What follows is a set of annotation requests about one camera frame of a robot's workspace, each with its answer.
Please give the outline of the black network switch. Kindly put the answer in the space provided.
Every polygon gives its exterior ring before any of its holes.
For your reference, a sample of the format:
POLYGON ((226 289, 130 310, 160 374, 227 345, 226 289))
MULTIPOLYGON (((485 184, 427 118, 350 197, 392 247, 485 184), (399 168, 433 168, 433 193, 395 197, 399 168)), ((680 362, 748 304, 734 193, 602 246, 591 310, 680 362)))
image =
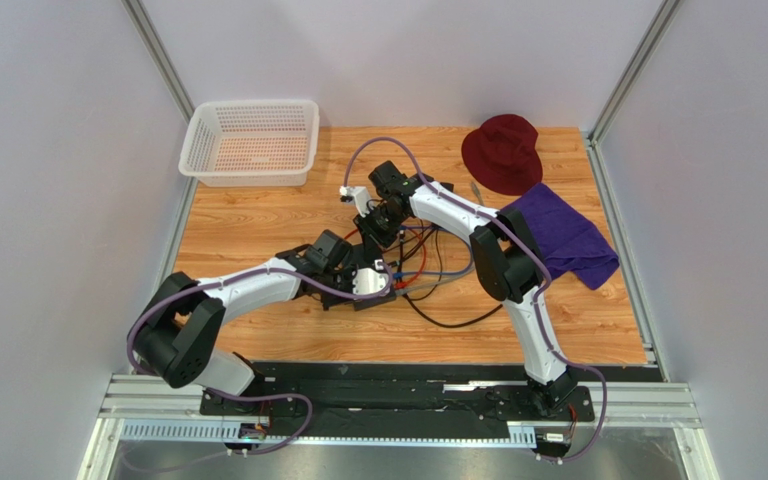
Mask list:
MULTIPOLYGON (((350 263, 350 262, 355 263, 358 266, 358 269, 372 267, 374 263, 374 261, 365 261, 363 259, 362 244, 352 245, 347 255, 344 257, 344 259, 341 261, 339 265, 350 263)), ((361 311, 361 310, 370 309, 370 308, 394 301, 396 299, 396 294, 393 291, 393 287, 392 287, 391 291, 383 297, 378 297, 378 298, 369 299, 369 300, 357 300, 353 295, 352 298, 355 300, 355 302, 348 305, 351 305, 355 311, 361 311)))

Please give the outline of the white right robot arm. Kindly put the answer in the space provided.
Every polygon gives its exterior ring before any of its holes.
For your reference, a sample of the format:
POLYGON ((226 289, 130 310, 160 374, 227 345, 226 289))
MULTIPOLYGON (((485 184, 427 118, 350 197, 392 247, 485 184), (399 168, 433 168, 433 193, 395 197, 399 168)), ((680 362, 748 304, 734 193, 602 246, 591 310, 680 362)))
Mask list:
POLYGON ((550 280, 531 230, 520 211, 485 207, 420 174, 407 176, 392 162, 369 176, 374 189, 342 185, 343 202, 356 207, 362 239, 391 245, 408 219, 441 227, 468 244, 479 283, 505 309, 523 354, 530 393, 527 404, 542 417, 566 407, 577 387, 561 356, 544 290, 550 280))

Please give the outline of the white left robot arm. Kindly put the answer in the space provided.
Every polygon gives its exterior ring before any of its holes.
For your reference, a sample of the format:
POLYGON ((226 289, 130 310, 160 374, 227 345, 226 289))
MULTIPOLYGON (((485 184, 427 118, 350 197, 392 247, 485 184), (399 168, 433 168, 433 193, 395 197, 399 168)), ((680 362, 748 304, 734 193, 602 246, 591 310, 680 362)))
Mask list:
POLYGON ((172 273, 159 285, 127 335, 127 355, 143 374, 170 387, 190 384, 230 395, 255 381, 240 354, 217 348, 222 327, 254 310, 316 295, 353 301, 352 245, 330 230, 314 243, 276 254, 260 266, 224 277, 172 273))

